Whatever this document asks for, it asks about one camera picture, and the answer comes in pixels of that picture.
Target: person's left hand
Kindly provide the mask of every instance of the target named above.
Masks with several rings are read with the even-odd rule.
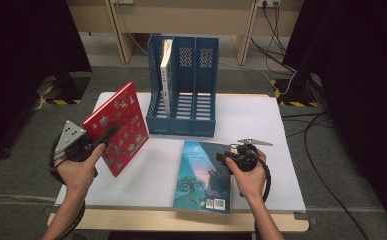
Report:
[[[55,161],[55,167],[59,165],[57,167],[57,171],[65,182],[68,190],[87,193],[88,188],[93,183],[94,166],[102,156],[104,150],[105,144],[101,143],[93,150],[93,153],[84,162],[73,162],[63,158]]]

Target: person's right hand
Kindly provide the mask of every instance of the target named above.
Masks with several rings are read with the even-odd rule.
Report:
[[[258,149],[259,158],[266,163],[267,157],[266,155]],[[227,166],[233,172],[234,177],[237,181],[237,186],[242,193],[242,195],[246,198],[246,200],[250,201],[252,199],[262,199],[262,191],[264,189],[264,184],[267,179],[265,174],[265,170],[262,164],[258,161],[256,167],[250,172],[243,172],[240,170],[236,163],[229,157],[225,159]]]
[[[64,159],[58,159],[55,161],[59,175],[65,182],[68,190],[77,190],[87,194],[90,185],[94,179],[94,166],[99,158],[102,156],[105,150],[105,144],[99,144],[90,155],[83,162],[64,161]]]

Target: red book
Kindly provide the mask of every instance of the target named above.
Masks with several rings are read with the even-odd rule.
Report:
[[[109,128],[117,126],[117,132],[109,138],[102,156],[115,177],[149,139],[133,81],[119,89],[82,125],[95,141]]]

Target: white tabletop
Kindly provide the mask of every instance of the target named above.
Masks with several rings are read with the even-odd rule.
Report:
[[[96,108],[114,93],[102,93]],[[138,93],[143,116],[146,116],[150,93]],[[150,135],[150,139],[127,165],[114,177],[103,160],[96,164],[95,178],[86,198],[88,206],[172,208],[178,168],[184,140],[198,140],[223,144],[252,138],[273,143],[256,147],[267,155],[272,184],[267,207],[270,211],[305,212],[292,159],[275,98],[263,95],[218,95],[216,97],[216,127],[213,138]],[[233,180],[232,209],[248,210]],[[60,205],[66,187],[57,197]]]

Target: barcode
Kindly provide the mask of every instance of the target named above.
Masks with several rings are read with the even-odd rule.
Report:
[[[225,200],[224,199],[214,199],[214,209],[225,210]]]
[[[214,200],[206,199],[206,208],[214,208]]]

